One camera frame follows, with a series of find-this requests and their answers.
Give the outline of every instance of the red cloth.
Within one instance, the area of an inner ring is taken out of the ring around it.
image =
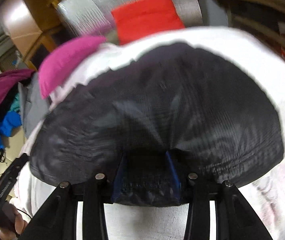
[[[172,0],[137,0],[111,13],[122,45],[153,33],[185,28]]]

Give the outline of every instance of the teal cloth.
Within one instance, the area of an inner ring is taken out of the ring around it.
[[[17,93],[15,95],[15,98],[12,101],[12,104],[10,106],[9,111],[15,111],[15,112],[19,112],[20,111],[19,93]]]

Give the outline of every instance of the reflective foil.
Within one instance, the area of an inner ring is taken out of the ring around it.
[[[115,27],[111,11],[133,0],[64,0],[58,11],[78,34],[107,33]],[[178,16],[186,27],[202,25],[198,0],[172,0]]]

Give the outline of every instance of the black cable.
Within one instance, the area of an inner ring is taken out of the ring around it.
[[[26,212],[20,210],[19,208],[17,208],[17,210],[20,211],[20,212],[22,212],[22,213],[24,213],[24,214],[26,214],[28,217],[30,217],[30,219],[32,219],[32,217],[31,217],[30,215],[28,215]]]

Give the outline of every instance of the white fabric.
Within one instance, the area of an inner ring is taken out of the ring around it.
[[[285,62],[246,32],[226,27],[194,27],[163,32],[117,47],[104,44],[84,60],[52,96],[53,109],[78,83],[110,69],[124,67],[132,60],[161,45],[185,42],[204,48],[234,63],[260,86],[277,109],[285,145]],[[29,153],[42,122],[29,137],[22,152]],[[15,195],[31,214],[54,190],[33,175],[26,165],[15,186]],[[274,240],[285,240],[285,154],[283,161],[255,182],[240,188]],[[105,205],[109,239],[183,239],[188,206],[171,208]]]

